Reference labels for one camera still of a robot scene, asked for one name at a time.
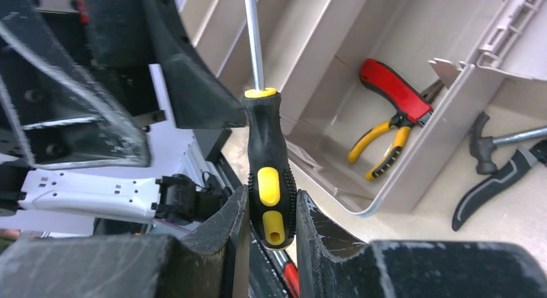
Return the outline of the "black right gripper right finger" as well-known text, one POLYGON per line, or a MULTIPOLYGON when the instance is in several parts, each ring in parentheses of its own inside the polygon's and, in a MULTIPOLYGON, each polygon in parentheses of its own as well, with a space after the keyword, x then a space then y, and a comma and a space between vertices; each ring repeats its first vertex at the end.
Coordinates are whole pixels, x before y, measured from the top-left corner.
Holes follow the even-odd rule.
POLYGON ((364 242, 297 199, 301 297, 545 297, 546 275, 520 246, 472 241, 364 242))

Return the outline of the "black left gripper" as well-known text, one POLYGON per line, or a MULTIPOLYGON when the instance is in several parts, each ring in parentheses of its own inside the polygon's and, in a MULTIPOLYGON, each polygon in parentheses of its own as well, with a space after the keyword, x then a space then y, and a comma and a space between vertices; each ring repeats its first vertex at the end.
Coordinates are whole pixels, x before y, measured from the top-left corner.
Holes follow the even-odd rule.
POLYGON ((139 126, 166 119, 150 64, 161 66, 178 128, 246 126, 241 103, 192 46, 175 0, 83 6, 88 34, 76 0, 1 0, 1 108, 31 167, 149 166, 139 126), (22 13, 31 7, 44 11, 22 13))

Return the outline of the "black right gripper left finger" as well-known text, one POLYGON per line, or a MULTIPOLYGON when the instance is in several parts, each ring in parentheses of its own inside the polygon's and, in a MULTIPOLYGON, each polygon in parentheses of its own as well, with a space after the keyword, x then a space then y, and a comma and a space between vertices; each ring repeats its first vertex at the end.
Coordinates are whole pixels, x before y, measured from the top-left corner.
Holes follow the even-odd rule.
POLYGON ((2 297, 247 297, 248 190, 193 232, 22 240, 1 255, 2 297))

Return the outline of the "yellow black screwdriver large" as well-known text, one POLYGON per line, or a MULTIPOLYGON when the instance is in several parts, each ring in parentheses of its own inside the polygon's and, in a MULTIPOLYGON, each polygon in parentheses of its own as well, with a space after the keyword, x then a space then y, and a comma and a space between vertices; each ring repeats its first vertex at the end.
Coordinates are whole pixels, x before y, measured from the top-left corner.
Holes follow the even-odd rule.
POLYGON ((249 124, 250 218, 265 247, 283 250, 295 235, 297 187, 281 130, 281 94, 265 85, 257 0, 244 4, 254 79, 242 101, 249 124))

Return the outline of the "red black folding tool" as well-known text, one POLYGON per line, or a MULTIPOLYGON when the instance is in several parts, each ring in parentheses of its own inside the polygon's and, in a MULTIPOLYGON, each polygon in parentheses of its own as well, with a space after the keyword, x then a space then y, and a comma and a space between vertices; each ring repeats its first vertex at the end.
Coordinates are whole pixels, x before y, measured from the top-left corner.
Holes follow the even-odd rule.
POLYGON ((398 113, 414 124, 424 126, 433 113, 433 107, 388 65, 375 59, 366 59, 360 69, 364 87, 387 99, 398 113))

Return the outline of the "beige plastic tool box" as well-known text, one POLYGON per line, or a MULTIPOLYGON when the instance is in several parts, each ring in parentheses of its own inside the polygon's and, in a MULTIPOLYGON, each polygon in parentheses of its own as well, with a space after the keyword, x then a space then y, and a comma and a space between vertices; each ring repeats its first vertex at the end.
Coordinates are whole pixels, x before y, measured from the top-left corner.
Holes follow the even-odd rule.
POLYGON ((257 0, 265 85, 282 94, 281 127, 302 172, 353 215, 405 214, 430 187, 454 201, 479 180, 468 153, 475 118, 486 135, 546 124, 546 0, 257 0), (373 181, 365 173, 393 134, 356 163, 353 144, 395 113, 359 79, 378 60, 418 92, 445 89, 397 162, 373 181))

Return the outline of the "black grey pruning shears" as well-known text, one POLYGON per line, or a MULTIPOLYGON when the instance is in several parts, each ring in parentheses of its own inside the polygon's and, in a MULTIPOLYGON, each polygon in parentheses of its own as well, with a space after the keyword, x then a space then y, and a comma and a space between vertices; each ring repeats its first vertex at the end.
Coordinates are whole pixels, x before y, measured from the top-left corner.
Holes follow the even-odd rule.
POLYGON ((545 139, 529 149, 518 147, 501 169, 467 191, 454 210, 452 230, 460 230, 482 205, 520 181, 538 163, 546 164, 545 139))

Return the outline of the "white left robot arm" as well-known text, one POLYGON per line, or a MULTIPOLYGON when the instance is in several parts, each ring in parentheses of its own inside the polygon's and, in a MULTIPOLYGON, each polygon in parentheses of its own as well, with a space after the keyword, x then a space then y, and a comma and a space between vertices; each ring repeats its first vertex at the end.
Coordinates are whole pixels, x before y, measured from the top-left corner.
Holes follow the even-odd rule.
POLYGON ((135 223, 205 220, 224 204, 184 175, 116 178, 84 168, 148 167, 150 127, 246 125, 241 103, 193 47, 175 0, 1 0, 1 215, 42 210, 135 223))

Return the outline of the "red handled adjustable wrench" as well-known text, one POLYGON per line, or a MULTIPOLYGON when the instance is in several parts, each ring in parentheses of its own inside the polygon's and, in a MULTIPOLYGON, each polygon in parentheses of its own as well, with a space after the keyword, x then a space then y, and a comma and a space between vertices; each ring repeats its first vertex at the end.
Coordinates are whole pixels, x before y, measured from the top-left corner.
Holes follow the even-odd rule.
POLYGON ((276 268, 283 276, 284 282, 289 289, 290 297, 300 297, 299 274, 294 262, 285 250, 270 250, 269 252, 276 268))

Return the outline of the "small black handled hammer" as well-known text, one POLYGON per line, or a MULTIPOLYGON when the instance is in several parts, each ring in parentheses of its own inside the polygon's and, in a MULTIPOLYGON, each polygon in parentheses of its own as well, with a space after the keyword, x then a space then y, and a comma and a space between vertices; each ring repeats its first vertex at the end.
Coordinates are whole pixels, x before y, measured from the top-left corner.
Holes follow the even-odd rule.
POLYGON ((497 171, 497 165, 492 161, 492 154, 499 146, 546 137, 546 126, 497 137, 483 136, 483 128, 489 120, 490 116, 486 112, 481 112, 469 131, 469 153, 477 161, 475 171, 479 175, 489 175, 497 171))

